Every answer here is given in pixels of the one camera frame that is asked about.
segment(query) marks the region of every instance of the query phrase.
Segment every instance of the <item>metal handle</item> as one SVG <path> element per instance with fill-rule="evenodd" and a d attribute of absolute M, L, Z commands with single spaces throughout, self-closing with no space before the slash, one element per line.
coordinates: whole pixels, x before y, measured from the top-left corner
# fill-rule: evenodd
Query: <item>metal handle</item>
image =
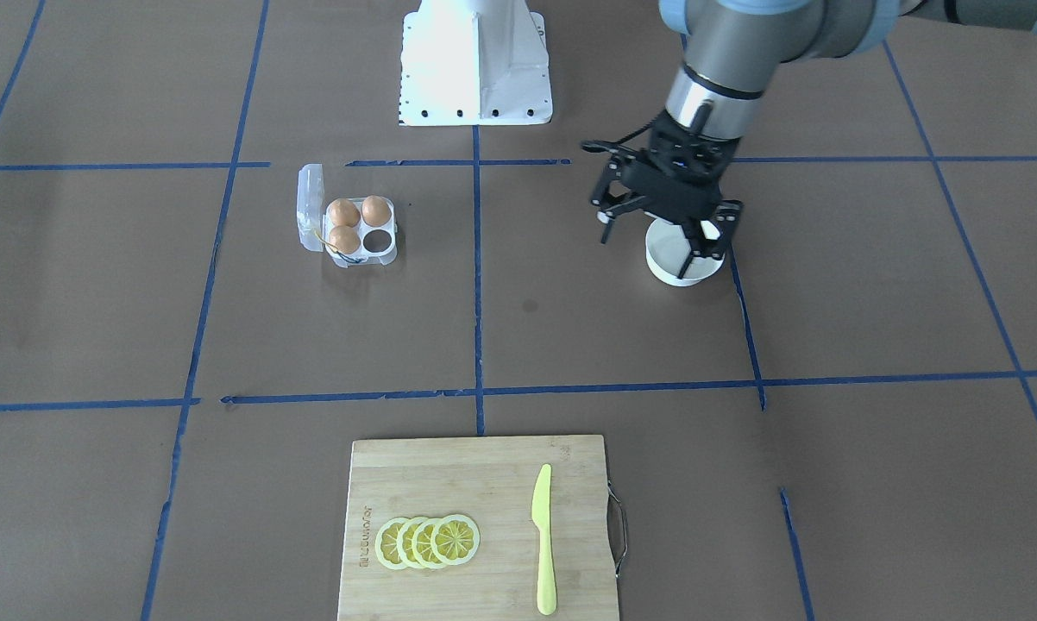
<path fill-rule="evenodd" d="M 622 507 L 622 501 L 614 493 L 614 487 L 610 483 L 610 479 L 607 480 L 607 495 L 610 495 L 610 500 L 618 508 L 618 527 L 622 535 L 622 553 L 617 555 L 617 557 L 614 555 L 614 551 L 610 553 L 610 556 L 614 559 L 614 577 L 617 578 L 622 574 L 622 562 L 625 561 L 625 555 L 629 552 L 629 529 L 625 523 L 625 508 Z M 607 508 L 607 514 L 610 514 L 610 507 Z"/>

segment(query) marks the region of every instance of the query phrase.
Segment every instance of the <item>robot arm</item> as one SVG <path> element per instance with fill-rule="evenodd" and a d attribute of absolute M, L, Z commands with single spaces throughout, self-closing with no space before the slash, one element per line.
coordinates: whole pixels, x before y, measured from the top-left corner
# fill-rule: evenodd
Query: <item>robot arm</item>
<path fill-rule="evenodd" d="M 720 259 L 742 204 L 719 181 L 780 63 L 841 58 L 880 44 L 900 15 L 1037 32 L 1037 0 L 664 0 L 661 15 L 689 35 L 665 109 L 620 141 L 586 141 L 610 153 L 591 203 L 605 223 L 643 208 L 679 224 L 697 258 Z M 649 131 L 648 148 L 625 142 Z M 625 193 L 614 194 L 618 182 Z M 711 221 L 717 238 L 703 233 Z"/>

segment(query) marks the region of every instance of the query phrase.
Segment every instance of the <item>white bowl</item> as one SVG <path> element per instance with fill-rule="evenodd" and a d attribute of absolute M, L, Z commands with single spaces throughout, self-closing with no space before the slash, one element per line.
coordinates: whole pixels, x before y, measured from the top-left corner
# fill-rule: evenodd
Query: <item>white bowl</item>
<path fill-rule="evenodd" d="M 717 239 L 719 228 L 714 224 L 703 223 L 703 234 L 706 238 Z M 675 287 L 688 287 L 713 275 L 720 267 L 724 259 L 711 259 L 709 256 L 700 256 L 692 260 L 688 266 L 688 272 L 683 278 L 677 279 L 680 267 L 683 266 L 683 259 L 691 253 L 691 244 L 683 236 L 683 229 L 676 224 L 668 223 L 667 220 L 653 220 L 649 225 L 649 231 L 645 232 L 645 262 L 649 264 L 649 271 L 661 279 Z"/>

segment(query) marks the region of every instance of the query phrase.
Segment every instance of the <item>knife handle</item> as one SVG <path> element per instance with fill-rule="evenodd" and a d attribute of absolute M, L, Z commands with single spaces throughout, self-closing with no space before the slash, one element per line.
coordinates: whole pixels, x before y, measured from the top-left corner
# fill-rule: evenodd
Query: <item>knife handle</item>
<path fill-rule="evenodd" d="M 545 616 L 557 612 L 557 574 L 553 571 L 553 542 L 549 528 L 541 531 L 541 544 L 537 551 L 537 611 Z"/>

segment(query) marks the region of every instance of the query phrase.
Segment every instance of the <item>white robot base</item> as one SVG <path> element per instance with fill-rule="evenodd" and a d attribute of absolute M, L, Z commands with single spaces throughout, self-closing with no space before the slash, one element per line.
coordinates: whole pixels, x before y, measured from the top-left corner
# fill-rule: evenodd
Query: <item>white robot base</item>
<path fill-rule="evenodd" d="M 403 18 L 401 125 L 538 125 L 553 117 L 545 19 L 526 0 L 423 0 Z"/>

